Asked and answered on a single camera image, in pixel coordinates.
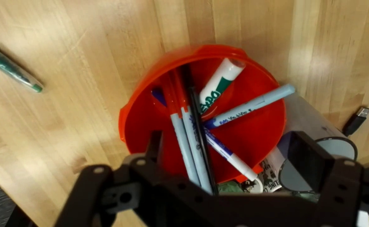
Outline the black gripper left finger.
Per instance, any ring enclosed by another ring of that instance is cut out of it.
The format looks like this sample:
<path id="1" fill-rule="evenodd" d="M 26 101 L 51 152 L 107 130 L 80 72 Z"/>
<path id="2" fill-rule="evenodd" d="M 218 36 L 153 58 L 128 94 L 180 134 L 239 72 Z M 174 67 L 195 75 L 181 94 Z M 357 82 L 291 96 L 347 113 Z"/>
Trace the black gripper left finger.
<path id="1" fill-rule="evenodd" d="M 150 139 L 147 143 L 145 157 L 155 164 L 160 163 L 160 154 L 162 150 L 162 139 L 164 139 L 164 134 L 161 132 L 153 132 L 150 135 Z"/>

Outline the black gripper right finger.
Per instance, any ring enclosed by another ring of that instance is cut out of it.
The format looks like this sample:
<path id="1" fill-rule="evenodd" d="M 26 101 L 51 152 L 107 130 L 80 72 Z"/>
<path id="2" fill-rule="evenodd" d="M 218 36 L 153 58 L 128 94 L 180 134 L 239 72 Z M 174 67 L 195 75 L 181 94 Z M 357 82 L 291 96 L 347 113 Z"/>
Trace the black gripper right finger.
<path id="1" fill-rule="evenodd" d="M 287 159 L 313 192 L 321 191 L 334 164 L 334 158 L 302 132 L 292 134 Z"/>

